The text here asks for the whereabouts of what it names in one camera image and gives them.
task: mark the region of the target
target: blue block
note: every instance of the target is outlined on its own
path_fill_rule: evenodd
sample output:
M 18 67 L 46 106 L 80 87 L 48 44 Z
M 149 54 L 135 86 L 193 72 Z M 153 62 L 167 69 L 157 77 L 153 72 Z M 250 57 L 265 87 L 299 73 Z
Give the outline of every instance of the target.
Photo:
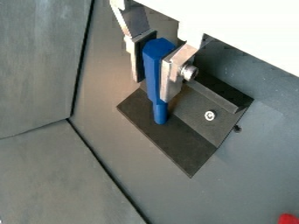
M 158 124 L 166 123 L 169 114 L 169 104 L 161 99 L 161 65 L 174 48 L 175 45 L 166 38 L 158 38 L 149 41 L 143 49 L 147 96 L 154 102 L 154 120 Z

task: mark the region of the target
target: black bracket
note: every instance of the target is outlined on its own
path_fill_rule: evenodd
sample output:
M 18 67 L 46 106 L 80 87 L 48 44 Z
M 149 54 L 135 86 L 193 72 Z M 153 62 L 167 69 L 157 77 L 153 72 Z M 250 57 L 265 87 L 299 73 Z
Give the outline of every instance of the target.
M 166 125 L 158 125 L 143 89 L 145 83 L 118 109 L 191 178 L 221 147 L 254 100 L 215 77 L 201 76 L 183 85 L 170 102 L 170 120 Z M 213 121 L 205 116 L 207 111 L 217 115 Z

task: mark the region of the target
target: gray wall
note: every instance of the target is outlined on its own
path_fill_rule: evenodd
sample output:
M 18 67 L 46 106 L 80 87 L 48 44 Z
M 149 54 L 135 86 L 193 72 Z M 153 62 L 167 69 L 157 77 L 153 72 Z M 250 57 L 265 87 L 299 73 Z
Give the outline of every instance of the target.
M 91 0 L 0 3 L 0 137 L 71 115 Z
M 177 22 L 149 15 L 175 40 Z M 299 215 L 298 79 L 219 42 L 198 63 L 257 100 L 243 131 L 230 133 L 193 179 L 117 110 L 138 85 L 109 1 L 96 1 L 71 119 L 153 223 L 275 224 L 281 213 Z

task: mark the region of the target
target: gray floor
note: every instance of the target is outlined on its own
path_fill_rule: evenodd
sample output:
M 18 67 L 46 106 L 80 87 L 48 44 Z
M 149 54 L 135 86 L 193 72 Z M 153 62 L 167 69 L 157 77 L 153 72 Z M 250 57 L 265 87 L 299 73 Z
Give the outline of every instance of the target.
M 174 37 L 175 22 L 159 14 L 150 16 L 153 27 Z M 226 58 L 226 53 L 210 55 L 214 64 L 199 61 L 257 101 L 239 122 L 242 133 L 230 134 L 190 179 L 118 112 L 117 105 L 138 85 L 123 34 L 105 1 L 96 3 L 90 35 L 72 121 L 153 223 L 277 224 L 281 213 L 299 216 L 299 117 L 291 106 L 299 100 L 290 97 L 299 86 L 294 79 L 273 68 L 253 69 L 261 63 L 250 57 L 242 56 L 247 66 Z
M 0 140 L 3 224 L 145 223 L 70 124 Z

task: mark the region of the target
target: red object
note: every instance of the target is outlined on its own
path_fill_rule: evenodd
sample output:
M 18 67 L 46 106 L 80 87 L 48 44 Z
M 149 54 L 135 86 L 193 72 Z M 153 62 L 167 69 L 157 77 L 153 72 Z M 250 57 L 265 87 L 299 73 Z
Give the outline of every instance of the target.
M 285 213 L 279 217 L 278 224 L 299 224 L 299 219 L 290 213 Z

